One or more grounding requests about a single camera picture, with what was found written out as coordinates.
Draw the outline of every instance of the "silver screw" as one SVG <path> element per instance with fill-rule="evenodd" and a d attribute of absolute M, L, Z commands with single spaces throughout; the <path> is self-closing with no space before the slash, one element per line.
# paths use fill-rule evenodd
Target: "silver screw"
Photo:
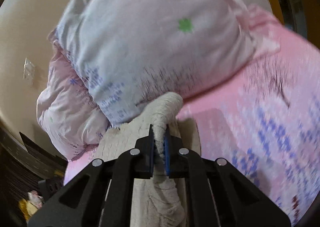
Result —
<path fill-rule="evenodd" d="M 189 150 L 187 148 L 181 148 L 179 149 L 179 153 L 181 155 L 187 155 L 189 153 Z"/>
<path fill-rule="evenodd" d="M 140 150 L 139 149 L 132 149 L 130 150 L 130 154 L 133 156 L 139 155 L 140 154 Z"/>
<path fill-rule="evenodd" d="M 92 161 L 93 166 L 101 166 L 102 165 L 102 160 L 97 158 L 94 161 Z"/>
<path fill-rule="evenodd" d="M 224 158 L 218 158 L 217 159 L 217 164 L 219 166 L 225 166 L 227 164 L 227 161 Z"/>

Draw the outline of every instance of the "pillow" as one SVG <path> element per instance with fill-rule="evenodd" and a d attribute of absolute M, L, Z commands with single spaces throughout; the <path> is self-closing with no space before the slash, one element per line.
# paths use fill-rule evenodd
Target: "pillow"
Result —
<path fill-rule="evenodd" d="M 71 160 L 89 144 L 98 144 L 109 121 L 62 54 L 57 41 L 49 64 L 47 88 L 37 100 L 37 120 L 56 149 Z"/>
<path fill-rule="evenodd" d="M 56 36 L 117 126 L 163 93 L 188 98 L 237 72 L 262 42 L 248 17 L 242 0 L 71 0 Z"/>

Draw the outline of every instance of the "beige towel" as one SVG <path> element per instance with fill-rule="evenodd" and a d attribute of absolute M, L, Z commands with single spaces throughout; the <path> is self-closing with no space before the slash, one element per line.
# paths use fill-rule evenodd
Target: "beige towel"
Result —
<path fill-rule="evenodd" d="M 104 161 L 118 158 L 122 152 L 133 148 L 137 139 L 147 136 L 150 124 L 153 125 L 157 149 L 154 176 L 150 180 L 135 179 L 131 227 L 186 226 L 184 181 L 177 181 L 178 192 L 176 182 L 165 176 L 162 160 L 167 124 L 171 135 L 180 137 L 181 131 L 184 146 L 200 153 L 199 137 L 193 120 L 178 123 L 175 119 L 182 104 L 178 94 L 164 94 L 147 105 L 142 114 L 130 123 L 108 130 L 94 155 L 94 158 Z"/>

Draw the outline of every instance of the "green spot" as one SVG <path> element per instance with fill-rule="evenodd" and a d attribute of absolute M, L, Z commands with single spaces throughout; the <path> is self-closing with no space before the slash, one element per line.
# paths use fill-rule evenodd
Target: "green spot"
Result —
<path fill-rule="evenodd" d="M 183 32 L 192 32 L 193 26 L 190 19 L 179 20 L 179 30 Z"/>

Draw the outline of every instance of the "bed sheet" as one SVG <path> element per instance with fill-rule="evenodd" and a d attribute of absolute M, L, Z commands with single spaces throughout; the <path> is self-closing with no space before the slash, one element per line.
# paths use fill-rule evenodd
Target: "bed sheet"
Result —
<path fill-rule="evenodd" d="M 281 44 L 224 84 L 186 101 L 178 119 L 193 117 L 202 157 L 224 157 L 296 224 L 320 189 L 320 52 L 256 5 L 251 29 Z M 65 183 L 95 147 L 70 162 Z"/>

